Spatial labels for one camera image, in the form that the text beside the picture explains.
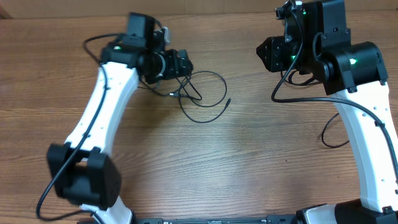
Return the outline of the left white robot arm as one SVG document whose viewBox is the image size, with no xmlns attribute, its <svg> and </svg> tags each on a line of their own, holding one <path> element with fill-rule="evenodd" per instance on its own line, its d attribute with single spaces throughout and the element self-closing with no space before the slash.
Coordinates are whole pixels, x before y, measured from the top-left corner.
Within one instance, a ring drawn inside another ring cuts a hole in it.
<svg viewBox="0 0 398 224">
<path fill-rule="evenodd" d="M 121 200 L 121 174 L 111 160 L 117 128 L 141 81 L 187 77 L 193 70 L 185 50 L 166 49 L 169 30 L 148 15 L 132 12 L 127 31 L 95 57 L 98 79 L 73 132 L 47 152 L 49 188 L 89 213 L 96 223 L 134 223 Z"/>
</svg>

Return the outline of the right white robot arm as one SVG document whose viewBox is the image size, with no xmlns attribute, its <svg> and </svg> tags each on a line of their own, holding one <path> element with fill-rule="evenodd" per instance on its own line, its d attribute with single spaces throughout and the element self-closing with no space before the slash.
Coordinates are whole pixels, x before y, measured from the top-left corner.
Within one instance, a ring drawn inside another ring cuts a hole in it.
<svg viewBox="0 0 398 224">
<path fill-rule="evenodd" d="M 353 44 L 343 1 L 287 1 L 275 9 L 282 36 L 268 37 L 256 53 L 270 72 L 291 82 L 310 75 L 325 89 L 345 126 L 360 182 L 356 200 L 297 211 L 294 223 L 396 223 L 397 133 L 388 74 L 376 44 Z"/>
</svg>

